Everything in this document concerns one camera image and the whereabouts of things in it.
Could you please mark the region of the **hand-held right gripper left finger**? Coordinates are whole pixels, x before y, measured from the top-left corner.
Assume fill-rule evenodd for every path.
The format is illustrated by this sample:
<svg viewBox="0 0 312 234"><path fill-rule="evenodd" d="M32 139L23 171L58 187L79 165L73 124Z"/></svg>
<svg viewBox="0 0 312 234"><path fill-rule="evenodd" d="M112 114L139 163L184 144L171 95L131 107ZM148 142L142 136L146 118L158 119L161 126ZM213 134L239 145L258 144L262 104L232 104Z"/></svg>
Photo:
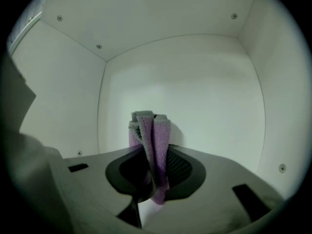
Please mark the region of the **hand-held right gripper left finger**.
<svg viewBox="0 0 312 234"><path fill-rule="evenodd" d="M64 161L67 167L87 165L70 172L71 180L82 185L91 199L114 216L141 196L142 182L149 171L141 146Z"/></svg>

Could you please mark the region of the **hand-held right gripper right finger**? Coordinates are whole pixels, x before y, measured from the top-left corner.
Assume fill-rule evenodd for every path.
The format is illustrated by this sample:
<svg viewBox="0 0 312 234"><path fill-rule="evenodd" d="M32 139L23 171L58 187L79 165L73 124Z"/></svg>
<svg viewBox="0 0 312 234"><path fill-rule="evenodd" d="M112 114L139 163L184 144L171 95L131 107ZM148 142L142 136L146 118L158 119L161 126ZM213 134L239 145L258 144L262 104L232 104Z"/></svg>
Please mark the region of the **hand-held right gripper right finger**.
<svg viewBox="0 0 312 234"><path fill-rule="evenodd" d="M228 234L259 220L284 199L272 186L225 157L174 146L205 168L202 185L189 197L161 207L139 207L142 228L152 234Z"/></svg>

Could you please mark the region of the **purple grey cleaning cloth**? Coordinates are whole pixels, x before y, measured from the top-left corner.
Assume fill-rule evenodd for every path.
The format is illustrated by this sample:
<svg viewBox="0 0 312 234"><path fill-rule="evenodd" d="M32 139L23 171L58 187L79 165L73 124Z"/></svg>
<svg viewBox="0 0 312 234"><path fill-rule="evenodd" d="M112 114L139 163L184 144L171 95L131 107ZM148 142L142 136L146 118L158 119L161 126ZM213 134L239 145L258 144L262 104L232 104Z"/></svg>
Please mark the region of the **purple grey cleaning cloth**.
<svg viewBox="0 0 312 234"><path fill-rule="evenodd" d="M167 152L171 134L171 121L166 115L157 115L152 111L136 111L131 114L128 125L129 146L142 146L147 162L147 172L142 186L147 189L139 202L151 199L157 205L163 205L165 193L169 189L166 171Z"/></svg>

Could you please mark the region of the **white desk with hutch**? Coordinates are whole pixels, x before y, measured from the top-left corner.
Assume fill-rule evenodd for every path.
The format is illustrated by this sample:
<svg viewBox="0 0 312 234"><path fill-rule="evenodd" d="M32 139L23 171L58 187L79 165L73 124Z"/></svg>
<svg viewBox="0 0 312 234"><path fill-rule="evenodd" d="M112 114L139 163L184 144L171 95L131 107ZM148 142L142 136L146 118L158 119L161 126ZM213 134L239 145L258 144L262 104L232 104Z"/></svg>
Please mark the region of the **white desk with hutch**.
<svg viewBox="0 0 312 234"><path fill-rule="evenodd" d="M139 207L163 205L138 198L114 216L71 180L87 165L64 161L131 148L136 111L171 121L164 203L205 179L172 150L184 147L239 163L284 199L228 234L302 231L312 52L280 0L31 0L0 62L2 155L38 233L152 234Z"/></svg>

